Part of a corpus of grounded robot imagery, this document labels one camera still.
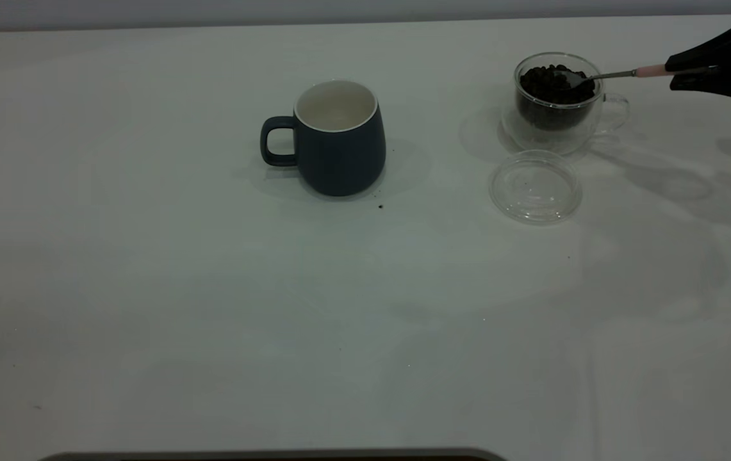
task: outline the pink spoon handle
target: pink spoon handle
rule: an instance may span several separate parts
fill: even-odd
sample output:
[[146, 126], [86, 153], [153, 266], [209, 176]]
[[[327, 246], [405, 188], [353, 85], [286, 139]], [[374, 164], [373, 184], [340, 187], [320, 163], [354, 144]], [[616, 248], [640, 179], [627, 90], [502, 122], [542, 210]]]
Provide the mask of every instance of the pink spoon handle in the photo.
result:
[[636, 69], [636, 76], [639, 78], [643, 77], [661, 77], [661, 76], [674, 76], [676, 72], [668, 72], [664, 69], [664, 64], [656, 65], [645, 65]]

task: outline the glass cup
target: glass cup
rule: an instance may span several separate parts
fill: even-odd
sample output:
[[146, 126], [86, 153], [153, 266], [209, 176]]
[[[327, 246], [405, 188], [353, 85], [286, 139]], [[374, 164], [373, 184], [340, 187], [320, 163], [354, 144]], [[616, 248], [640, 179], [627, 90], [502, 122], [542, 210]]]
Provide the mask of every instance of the glass cup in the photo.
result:
[[528, 94], [520, 77], [533, 67], [564, 64], [586, 76], [600, 74], [587, 59], [568, 53], [540, 53], [517, 65], [501, 104], [502, 127], [523, 150], [540, 149], [558, 155], [581, 148], [591, 136], [619, 128], [627, 121], [630, 103], [616, 93], [605, 93], [605, 82], [594, 81], [593, 97], [577, 104], [555, 104]]

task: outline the spoon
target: spoon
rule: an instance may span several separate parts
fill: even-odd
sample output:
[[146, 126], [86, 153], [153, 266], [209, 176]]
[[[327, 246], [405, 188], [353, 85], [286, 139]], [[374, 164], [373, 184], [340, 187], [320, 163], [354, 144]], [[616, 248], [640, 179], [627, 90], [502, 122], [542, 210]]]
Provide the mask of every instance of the spoon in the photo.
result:
[[699, 67], [698, 69], [679, 70], [678, 72], [669, 72], [664, 69], [664, 64], [657, 65], [646, 65], [645, 67], [639, 67], [634, 70], [624, 70], [621, 72], [611, 72], [609, 74], [599, 74], [598, 76], [589, 76], [587, 78], [576, 74], [570, 70], [553, 70], [554, 76], [564, 76], [567, 79], [569, 88], [563, 88], [563, 90], [572, 90], [577, 86], [581, 85], [586, 81], [597, 81], [597, 79], [612, 79], [616, 77], [661, 77], [661, 76], [675, 76], [678, 74], [701, 74], [712, 70], [710, 67]]

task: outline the white tabletop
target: white tabletop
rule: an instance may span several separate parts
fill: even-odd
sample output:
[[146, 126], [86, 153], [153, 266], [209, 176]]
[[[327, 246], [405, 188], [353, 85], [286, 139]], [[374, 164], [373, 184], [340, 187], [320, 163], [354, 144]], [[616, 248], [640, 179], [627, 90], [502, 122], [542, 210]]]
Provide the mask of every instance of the white tabletop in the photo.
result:
[[[663, 62], [728, 17], [0, 35], [0, 461], [473, 446], [731, 459], [731, 99], [632, 101], [553, 227], [488, 177], [526, 56]], [[334, 200], [259, 129], [333, 76], [388, 165]], [[272, 135], [283, 144], [287, 136]]]

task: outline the coffee grounds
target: coffee grounds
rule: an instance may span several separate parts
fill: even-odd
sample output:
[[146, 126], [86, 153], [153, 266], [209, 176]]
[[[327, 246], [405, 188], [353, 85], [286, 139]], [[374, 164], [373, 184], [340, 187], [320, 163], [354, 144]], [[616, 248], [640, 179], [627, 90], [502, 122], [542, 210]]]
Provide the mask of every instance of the coffee grounds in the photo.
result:
[[553, 73], [554, 70], [568, 70], [582, 78], [587, 78], [582, 71], [570, 70], [562, 64], [550, 64], [550, 67], [533, 67], [528, 70], [523, 76], [520, 76], [520, 85], [531, 96], [553, 104], [578, 104], [596, 94], [596, 83], [593, 81], [585, 81], [576, 88], [570, 88], [567, 77], [561, 74], [556, 75]]

